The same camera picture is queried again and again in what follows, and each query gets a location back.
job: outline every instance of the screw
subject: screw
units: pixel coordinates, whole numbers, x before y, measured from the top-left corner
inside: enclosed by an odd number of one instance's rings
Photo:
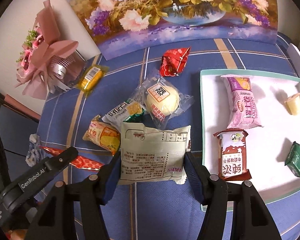
[[[89,179],[94,181],[94,180],[97,180],[98,179],[98,175],[97,174],[92,174],[89,176]]]
[[[57,181],[56,183],[55,183],[55,186],[56,187],[62,187],[64,185],[64,182],[63,181]]]
[[[247,186],[247,187],[251,187],[252,186],[252,182],[250,180],[245,180],[244,181],[244,184]]]
[[[216,174],[212,174],[212,175],[210,175],[210,179],[213,181],[217,181],[219,179],[219,176]]]

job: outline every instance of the painting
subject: painting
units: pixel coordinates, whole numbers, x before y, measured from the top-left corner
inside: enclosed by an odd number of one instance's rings
[[[108,60],[163,43],[205,38],[275,43],[276,0],[68,0]]]

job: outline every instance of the red and brown package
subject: red and brown package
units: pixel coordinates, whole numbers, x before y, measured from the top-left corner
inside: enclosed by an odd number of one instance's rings
[[[162,56],[160,75],[163,77],[178,76],[186,67],[190,48],[169,49]]]
[[[247,169],[248,133],[242,129],[227,129],[214,136],[219,139],[219,177],[225,181],[251,179]]]
[[[58,156],[60,153],[64,151],[61,149],[51,148],[46,146],[39,146],[39,147],[45,150],[45,152],[51,154],[52,156]],[[72,162],[70,162],[70,164],[75,166],[78,169],[94,170],[94,171],[99,171],[100,168],[103,166],[102,163],[96,162],[92,159],[89,159],[81,155],[78,155],[78,157],[74,159]]]

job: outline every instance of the yellow snack package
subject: yellow snack package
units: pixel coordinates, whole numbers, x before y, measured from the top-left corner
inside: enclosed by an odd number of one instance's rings
[[[87,96],[91,93],[95,85],[99,80],[107,73],[109,70],[108,67],[100,65],[91,65],[88,67],[82,77],[80,78],[77,88],[84,92]]]
[[[91,141],[114,155],[120,147],[120,133],[113,126],[99,122],[99,118],[100,115],[97,115],[91,120],[89,129],[85,132],[82,139]]]

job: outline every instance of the white device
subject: white device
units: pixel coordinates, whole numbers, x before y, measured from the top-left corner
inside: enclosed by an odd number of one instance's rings
[[[298,77],[300,78],[300,50],[295,45],[290,43],[287,49],[287,53],[293,63]]]

